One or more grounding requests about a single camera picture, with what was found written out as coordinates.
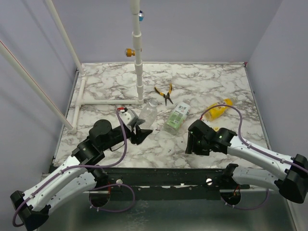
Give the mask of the clear plastic bottle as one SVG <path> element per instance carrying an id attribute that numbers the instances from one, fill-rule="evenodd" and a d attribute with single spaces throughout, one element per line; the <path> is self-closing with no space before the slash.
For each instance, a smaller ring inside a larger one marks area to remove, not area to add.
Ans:
<path id="1" fill-rule="evenodd" d="M 147 105 L 143 107 L 139 114 L 139 120 L 141 124 L 139 125 L 142 129 L 150 129 L 151 125 L 157 118 L 157 99 L 151 99 Z"/>

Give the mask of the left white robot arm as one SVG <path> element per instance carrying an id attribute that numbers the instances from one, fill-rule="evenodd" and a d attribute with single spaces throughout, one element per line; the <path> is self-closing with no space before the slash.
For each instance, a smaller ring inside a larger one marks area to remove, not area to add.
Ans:
<path id="1" fill-rule="evenodd" d="M 128 142 L 141 144 L 151 133 L 151 129 L 136 126 L 129 129 L 122 120 L 113 128 L 108 120 L 94 123 L 89 134 L 64 163 L 36 186 L 26 191 L 15 191 L 10 199 L 15 209 L 12 224 L 25 226 L 33 231 L 44 224 L 52 209 L 69 197 L 87 190 L 102 190 L 108 185 L 108 176 L 104 170 L 112 165 L 100 166 L 105 157 L 104 151 Z"/>

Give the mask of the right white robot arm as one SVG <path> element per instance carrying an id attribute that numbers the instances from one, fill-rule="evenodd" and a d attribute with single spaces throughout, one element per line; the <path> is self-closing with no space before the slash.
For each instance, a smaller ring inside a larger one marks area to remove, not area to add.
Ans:
<path id="1" fill-rule="evenodd" d="M 308 192 L 308 160 L 273 152 L 254 145 L 227 128 L 214 131 L 201 120 L 188 128 L 187 154 L 209 155 L 210 152 L 229 154 L 244 159 L 258 169 L 249 170 L 238 165 L 228 165 L 221 177 L 228 189 L 235 185 L 255 185 L 278 191 L 285 199 L 302 204 Z"/>

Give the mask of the yellow drink bottle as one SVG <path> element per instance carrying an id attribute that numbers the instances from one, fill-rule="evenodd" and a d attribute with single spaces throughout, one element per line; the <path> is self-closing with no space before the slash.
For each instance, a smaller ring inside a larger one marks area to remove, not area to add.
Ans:
<path id="1" fill-rule="evenodd" d="M 212 105 L 210 105 L 209 107 L 207 107 L 207 109 L 215 106 L 215 105 L 219 105 L 219 104 L 223 104 L 223 105 L 234 105 L 235 99 L 234 98 L 227 98 L 227 99 L 223 99 L 221 101 L 218 101 Z M 207 111 L 205 113 L 205 118 L 207 121 L 213 121 L 217 118 L 219 118 L 221 115 L 224 114 L 224 112 L 228 109 L 228 107 L 225 106 L 218 106 L 218 107 L 214 107 L 212 109 L 210 109 L 209 111 Z"/>

